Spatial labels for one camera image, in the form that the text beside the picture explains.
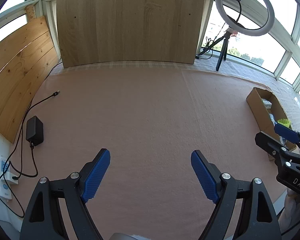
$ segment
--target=black cable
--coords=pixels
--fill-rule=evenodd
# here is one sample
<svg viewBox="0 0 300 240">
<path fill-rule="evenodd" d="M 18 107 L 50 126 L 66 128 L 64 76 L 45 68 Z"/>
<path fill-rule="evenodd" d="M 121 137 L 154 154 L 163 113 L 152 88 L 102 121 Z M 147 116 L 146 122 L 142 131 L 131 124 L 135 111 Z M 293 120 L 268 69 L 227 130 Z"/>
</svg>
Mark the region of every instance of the black cable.
<svg viewBox="0 0 300 240">
<path fill-rule="evenodd" d="M 7 181 L 6 181 L 6 179 L 5 179 L 4 174 L 7 172 L 8 167 L 9 167 L 10 165 L 12 166 L 12 163 L 11 163 L 11 161 L 9 161 L 9 159 L 11 158 L 11 156 L 14 154 L 14 152 L 15 152 L 16 149 L 17 149 L 17 146 L 18 146 L 18 142 L 19 142 L 19 139 L 20 139 L 21 132 L 23 132 L 23 124 L 24 124 L 24 122 L 25 122 L 26 116 L 27 116 L 27 114 L 29 113 L 29 111 L 30 111 L 33 107 L 37 106 L 38 104 L 42 103 L 43 101 L 45 101 L 45 100 L 47 100 L 47 99 L 49 99 L 49 98 L 51 98 L 51 97 L 54 97 L 54 96 L 58 95 L 59 93 L 60 93 L 60 91 L 56 91 L 56 92 L 54 92 L 52 95 L 50 95 L 50 96 L 48 96 L 47 98 L 41 100 L 40 102 L 34 104 L 33 106 L 30 107 L 30 105 L 29 105 L 29 108 L 27 109 L 26 113 L 24 114 L 24 117 L 23 117 L 22 122 L 21 122 L 21 128 L 20 128 L 20 131 L 19 131 L 19 134 L 18 134 L 18 138 L 17 138 L 16 145 L 15 145 L 13 151 L 12 151 L 12 152 L 10 153 L 10 155 L 8 156 L 6 162 L 4 163 L 4 166 L 3 166 L 3 167 L 5 168 L 6 165 L 7 165 L 7 163 L 9 162 L 7 168 L 6 168 L 5 170 L 3 170 L 2 175 L 0 176 L 0 179 L 1 179 L 2 176 L 3 176 L 3 179 L 4 179 L 4 181 L 5 181 L 6 185 L 7 185 L 7 187 L 10 189 L 12 195 L 15 197 L 15 199 L 17 200 L 19 206 L 21 207 L 21 210 L 22 210 L 22 216 L 20 216 L 20 215 L 18 215 L 17 213 L 15 213 L 15 212 L 14 212 L 14 211 L 6 204 L 1 198 L 0 198 L 0 201 L 1 201 L 1 202 L 2 202 L 2 203 L 3 203 L 3 204 L 4 204 L 4 205 L 12 212 L 12 213 L 14 213 L 16 216 L 18 216 L 18 217 L 20 217 L 20 218 L 23 218 L 23 217 L 25 216 L 24 209 L 23 209 L 22 205 L 20 204 L 20 202 L 19 202 L 18 198 L 16 197 L 16 195 L 15 195 L 15 194 L 13 193 L 13 191 L 11 190 L 9 184 L 7 183 Z M 36 173 L 37 173 L 35 176 L 34 176 L 34 175 L 24 174 L 24 173 L 22 173 L 22 172 L 17 171 L 15 168 L 14 168 L 14 169 L 15 169 L 19 174 L 21 174 L 21 175 L 24 175 L 24 176 L 26 176 L 26 177 L 34 178 L 34 177 L 36 177 L 36 176 L 38 175 L 38 169 L 37 169 L 37 166 L 36 166 L 35 161 L 34 161 L 33 149 L 32 149 L 32 148 L 31 148 L 31 154 L 32 154 L 32 160 L 33 160 L 33 162 L 34 162 L 34 167 L 35 167 Z"/>
<path fill-rule="evenodd" d="M 23 150 L 22 150 L 22 147 L 23 147 L 23 127 L 21 126 L 21 172 L 22 172 L 22 168 L 23 168 L 23 163 L 22 163 L 22 153 L 23 153 Z M 18 175 L 18 177 L 13 177 L 13 179 L 20 179 L 21 177 L 21 173 Z"/>
<path fill-rule="evenodd" d="M 235 21 L 236 23 L 239 21 L 239 18 L 240 18 L 240 16 L 241 16 L 241 13 L 242 13 L 242 7 L 241 7 L 240 0 L 237 0 L 237 1 L 238 1 L 238 3 L 239 3 L 240 12 L 239 12 L 239 16 L 238 16 L 237 20 Z"/>
<path fill-rule="evenodd" d="M 223 29 L 223 27 L 225 26 L 225 24 L 226 24 L 226 23 L 223 24 L 223 26 L 221 27 L 219 33 L 218 33 L 217 36 L 215 36 L 215 38 L 213 39 L 212 43 L 214 43 L 214 41 L 216 40 L 216 38 L 218 37 L 218 35 L 219 35 L 220 32 L 222 31 L 222 29 Z M 206 49 L 207 47 L 210 46 L 210 41 L 211 41 L 211 38 L 208 38 L 208 37 L 206 36 L 206 42 L 207 42 L 207 44 L 206 44 L 206 46 L 204 46 L 204 49 Z M 212 55 L 213 55 L 213 47 L 205 52 L 205 53 L 207 53 L 207 52 L 209 52 L 209 51 L 211 50 L 212 52 L 211 52 L 210 57 L 208 57 L 208 58 L 202 58 L 202 57 L 199 57 L 199 58 L 200 58 L 200 59 L 211 59 L 211 57 L 212 57 Z"/>
<path fill-rule="evenodd" d="M 295 223 L 292 227 L 290 227 L 289 229 L 287 229 L 286 231 L 284 231 L 281 235 L 283 236 L 284 234 L 290 232 L 293 228 L 295 228 L 299 224 L 300 224 L 300 220 L 297 223 Z"/>
<path fill-rule="evenodd" d="M 56 66 L 60 65 L 61 63 L 63 63 L 63 62 L 61 61 L 60 63 L 58 63 L 57 65 L 55 65 L 55 66 L 50 70 L 48 76 L 50 75 L 50 73 L 52 72 L 52 70 L 53 70 Z"/>
<path fill-rule="evenodd" d="M 4 174 L 7 172 L 9 166 L 10 166 L 10 164 L 8 164 L 7 169 L 3 170 L 3 172 L 2 172 L 2 174 L 1 174 L 1 176 L 0 176 L 0 179 L 1 179 L 2 176 L 3 176 L 3 179 L 4 179 L 4 181 L 6 182 L 6 185 L 8 186 L 8 188 L 10 188 L 10 187 L 9 187 L 9 184 L 7 183 L 7 181 L 6 181 L 6 178 L 4 177 Z M 20 215 L 18 215 L 17 213 L 15 213 L 15 212 L 14 212 L 14 211 L 6 204 L 1 198 L 0 198 L 0 201 L 8 208 L 13 214 L 15 214 L 16 216 L 18 216 L 18 217 L 20 217 L 20 218 L 23 218 L 23 217 L 25 216 L 25 211 L 23 210 L 23 207 L 21 206 L 19 200 L 17 199 L 17 197 L 16 197 L 16 195 L 13 193 L 13 191 L 11 191 L 11 193 L 12 193 L 13 196 L 16 198 L 16 200 L 17 200 L 19 206 L 21 207 L 21 210 L 22 210 L 22 216 L 20 216 Z"/>
<path fill-rule="evenodd" d="M 35 174 L 35 175 L 29 175 L 29 174 L 22 173 L 21 171 L 18 171 L 15 167 L 13 167 L 12 162 L 9 162 L 9 164 L 10 164 L 11 167 L 12 167 L 16 172 L 18 172 L 20 175 L 23 175 L 23 176 L 28 177 L 28 178 L 35 178 L 36 176 L 38 176 L 38 169 L 37 169 L 37 165 L 35 165 L 35 161 L 34 161 L 33 147 L 31 147 L 31 156 L 32 156 L 32 161 L 33 161 L 33 164 L 34 164 L 34 167 L 35 167 L 35 171 L 36 171 L 36 174 Z"/>
</svg>

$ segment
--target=yellow-green object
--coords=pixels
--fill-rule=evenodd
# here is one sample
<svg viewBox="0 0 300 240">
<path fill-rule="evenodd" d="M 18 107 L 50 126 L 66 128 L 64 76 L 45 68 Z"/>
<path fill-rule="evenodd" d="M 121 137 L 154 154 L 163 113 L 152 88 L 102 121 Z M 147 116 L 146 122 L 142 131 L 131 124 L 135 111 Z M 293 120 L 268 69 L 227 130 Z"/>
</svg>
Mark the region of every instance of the yellow-green object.
<svg viewBox="0 0 300 240">
<path fill-rule="evenodd" d="M 284 125 L 285 127 L 289 128 L 290 127 L 290 124 L 291 122 L 288 120 L 288 119 L 279 119 L 278 120 L 278 123 Z"/>
</svg>

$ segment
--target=wooden board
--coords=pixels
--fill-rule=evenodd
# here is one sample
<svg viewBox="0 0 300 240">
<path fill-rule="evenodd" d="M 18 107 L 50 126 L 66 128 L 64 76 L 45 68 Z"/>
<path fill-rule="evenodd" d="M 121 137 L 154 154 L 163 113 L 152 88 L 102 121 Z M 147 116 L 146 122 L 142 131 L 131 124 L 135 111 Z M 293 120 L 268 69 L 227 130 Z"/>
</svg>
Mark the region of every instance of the wooden board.
<svg viewBox="0 0 300 240">
<path fill-rule="evenodd" d="M 193 64 L 204 0 L 57 0 L 64 67 L 158 60 Z"/>
<path fill-rule="evenodd" d="M 0 72 L 0 114 L 24 76 L 51 48 L 53 43 L 49 32 L 46 32 L 20 51 L 3 68 Z"/>
<path fill-rule="evenodd" d="M 57 63 L 58 55 L 53 47 L 34 64 L 11 94 L 0 115 L 0 133 L 11 143 L 31 99 Z"/>
<path fill-rule="evenodd" d="M 0 41 L 0 71 L 25 46 L 48 31 L 45 17 L 34 19 Z"/>
<path fill-rule="evenodd" d="M 26 14 L 28 22 L 31 22 L 35 19 L 34 5 L 28 5 L 26 7 Z"/>
</svg>

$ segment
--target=ring light stand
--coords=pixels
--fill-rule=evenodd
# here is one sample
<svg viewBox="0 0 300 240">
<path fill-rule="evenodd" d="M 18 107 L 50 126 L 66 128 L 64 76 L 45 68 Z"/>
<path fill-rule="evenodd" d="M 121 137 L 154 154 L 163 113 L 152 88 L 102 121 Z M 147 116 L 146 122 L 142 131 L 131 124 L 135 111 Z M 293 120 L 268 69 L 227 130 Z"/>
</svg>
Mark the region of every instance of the ring light stand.
<svg viewBox="0 0 300 240">
<path fill-rule="evenodd" d="M 216 6 L 217 6 L 217 10 L 219 12 L 219 14 L 221 15 L 221 17 L 223 18 L 223 20 L 229 25 L 229 27 L 231 29 L 233 29 L 234 31 L 240 32 L 242 34 L 248 35 L 248 36 L 262 36 L 264 34 L 267 34 L 271 28 L 274 25 L 274 9 L 272 7 L 272 4 L 270 3 L 269 0 L 263 0 L 266 4 L 267 7 L 267 11 L 268 11 L 268 18 L 266 23 L 260 27 L 259 29 L 255 29 L 255 30 L 251 30 L 251 29 L 247 29 L 245 28 L 243 25 L 238 23 L 238 20 L 234 20 L 231 17 L 229 17 L 226 12 L 225 9 L 223 8 L 223 2 L 222 0 L 216 0 Z M 205 52 L 211 50 L 213 48 L 213 46 L 215 46 L 217 43 L 219 43 L 220 41 L 224 40 L 223 45 L 222 45 L 222 49 L 220 52 L 220 56 L 219 56 L 219 60 L 216 66 L 216 71 L 219 71 L 221 62 L 222 62 L 222 58 L 224 60 L 226 60 L 226 54 L 227 54 L 227 49 L 228 49 L 228 43 L 229 43 L 229 38 L 231 36 L 231 32 L 229 32 L 228 30 L 226 31 L 225 35 L 222 36 L 221 38 L 217 39 L 216 41 L 213 41 L 213 43 L 205 48 L 203 48 L 203 51 L 200 52 L 198 55 L 196 55 L 196 58 L 200 58 L 200 55 L 204 54 Z"/>
</svg>

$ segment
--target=ring light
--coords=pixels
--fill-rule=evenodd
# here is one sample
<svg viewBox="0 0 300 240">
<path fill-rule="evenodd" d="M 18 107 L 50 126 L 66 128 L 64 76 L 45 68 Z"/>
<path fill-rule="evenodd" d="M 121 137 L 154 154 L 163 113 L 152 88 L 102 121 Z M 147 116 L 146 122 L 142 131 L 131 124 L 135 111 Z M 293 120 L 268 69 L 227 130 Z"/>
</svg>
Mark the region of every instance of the ring light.
<svg viewBox="0 0 300 240">
<path fill-rule="evenodd" d="M 216 0 L 216 6 L 218 9 L 218 12 L 220 13 L 221 17 L 223 18 L 223 20 L 234 30 L 248 35 L 248 36 L 261 36 L 264 35 L 266 33 L 268 33 L 273 24 L 274 24 L 274 10 L 272 7 L 272 4 L 270 3 L 269 0 L 263 0 L 267 6 L 267 10 L 268 10 L 268 19 L 265 23 L 265 25 L 263 25 L 261 28 L 256 29 L 256 30 L 251 30 L 251 29 L 246 29 L 246 28 L 242 28 L 240 26 L 238 26 L 237 24 L 235 24 L 226 14 L 225 9 L 223 8 L 223 3 L 222 0 Z"/>
</svg>

